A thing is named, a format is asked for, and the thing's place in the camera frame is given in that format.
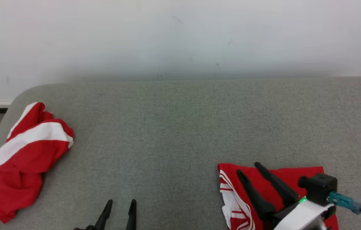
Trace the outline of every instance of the folded cloth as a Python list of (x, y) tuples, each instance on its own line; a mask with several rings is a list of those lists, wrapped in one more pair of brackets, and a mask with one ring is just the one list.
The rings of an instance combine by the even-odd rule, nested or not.
[[(263, 222), (258, 217), (248, 198), (243, 185), (237, 177), (237, 169), (242, 172), (252, 183), (253, 187), (262, 197), (272, 203), (276, 210), (284, 208), (281, 197), (271, 186), (270, 182), (264, 179), (256, 168), (238, 166), (234, 164), (220, 163), (217, 165), (220, 174), (220, 193), (222, 193), (224, 206), (222, 211), (226, 218), (227, 227), (231, 230), (262, 230)], [(306, 190), (298, 186), (298, 179), (301, 176), (312, 177), (317, 173), (324, 173), (322, 166), (310, 168), (287, 168), (270, 170), (274, 175), (284, 181), (289, 187), (300, 196), (306, 195)], [(331, 230), (338, 230), (337, 217), (333, 215), (324, 221)]]
[(0, 221), (4, 224), (36, 200), (47, 172), (72, 146), (74, 132), (44, 111), (41, 102), (28, 105), (0, 148)]

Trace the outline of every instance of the white stripe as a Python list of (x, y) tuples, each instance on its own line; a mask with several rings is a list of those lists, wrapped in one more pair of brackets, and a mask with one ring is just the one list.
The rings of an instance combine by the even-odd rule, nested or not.
[(237, 219), (246, 219), (246, 216), (243, 213), (232, 212), (232, 217)]
[(223, 211), (224, 218), (226, 219), (227, 227), (229, 229), (232, 229), (232, 223), (230, 223), (230, 216), (231, 216), (230, 210), (224, 205), (222, 207), (222, 211)]
[(28, 112), (30, 112), (30, 110), (34, 107), (34, 105), (36, 105), (38, 102), (34, 102), (29, 104), (28, 106), (26, 106), (26, 108), (24, 109), (23, 114), (21, 114), (20, 119), (18, 119), (18, 121), (12, 126), (12, 128), (10, 129), (10, 133), (7, 136), (7, 139), (10, 138), (13, 130), (15, 127), (17, 127), (17, 125), (21, 122), (21, 120), (27, 115)]
[(72, 145), (73, 138), (64, 132), (62, 125), (58, 122), (46, 122), (18, 134), (0, 148), (0, 166), (10, 159), (21, 148), (38, 140), (60, 140)]
[(229, 179), (229, 177), (227, 176), (227, 174), (223, 171), (223, 170), (221, 170), (220, 169), (220, 176), (221, 176), (221, 178), (223, 178), (225, 181), (226, 181), (226, 183), (228, 184), (228, 185), (230, 185), (230, 187), (232, 187), (232, 189), (234, 190), (234, 187), (233, 187), (233, 184), (232, 184), (232, 182), (230, 181), (230, 179)]
[(242, 212), (239, 204), (236, 201), (236, 197), (234, 196), (234, 192), (233, 190), (220, 190), (220, 193), (223, 196), (223, 201), (224, 201), (224, 205), (227, 206), (230, 214), (229, 216), (232, 214), (233, 211), (239, 211)]
[(249, 230), (250, 226), (246, 226), (249, 222), (246, 222), (244, 224), (240, 224), (240, 226), (237, 227), (237, 230)]
[(220, 188), (221, 189), (232, 189), (232, 187), (230, 187), (230, 185), (225, 184), (225, 183), (220, 183)]

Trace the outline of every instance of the white wall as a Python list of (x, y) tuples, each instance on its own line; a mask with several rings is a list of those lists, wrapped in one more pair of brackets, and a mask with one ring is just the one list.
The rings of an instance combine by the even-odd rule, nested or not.
[(82, 79), (361, 76), (361, 0), (0, 0), (0, 101)]

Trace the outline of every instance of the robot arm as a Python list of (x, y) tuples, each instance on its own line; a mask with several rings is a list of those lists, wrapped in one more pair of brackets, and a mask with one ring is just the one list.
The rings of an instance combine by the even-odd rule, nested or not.
[(337, 191), (337, 179), (326, 174), (312, 178), (302, 177), (299, 186), (307, 190), (307, 197), (299, 195), (281, 179), (269, 172), (262, 164), (255, 166), (261, 175), (271, 183), (283, 200), (284, 208), (275, 211), (274, 205), (251, 185), (250, 180), (240, 170), (237, 175), (259, 218), (264, 230), (326, 230), (323, 220), (335, 213), (335, 205), (329, 202), (331, 192)]

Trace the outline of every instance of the gray table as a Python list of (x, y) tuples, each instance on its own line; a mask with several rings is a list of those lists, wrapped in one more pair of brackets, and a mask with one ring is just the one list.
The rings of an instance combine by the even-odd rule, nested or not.
[[(110, 198), (106, 230), (124, 229), (135, 198), (139, 230), (225, 230), (220, 162), (322, 165), (361, 201), (361, 78), (40, 86), (12, 103), (0, 146), (35, 101), (74, 129), (75, 143), (35, 204), (0, 229), (86, 227)], [(350, 211), (339, 208), (338, 221), (361, 230)]]

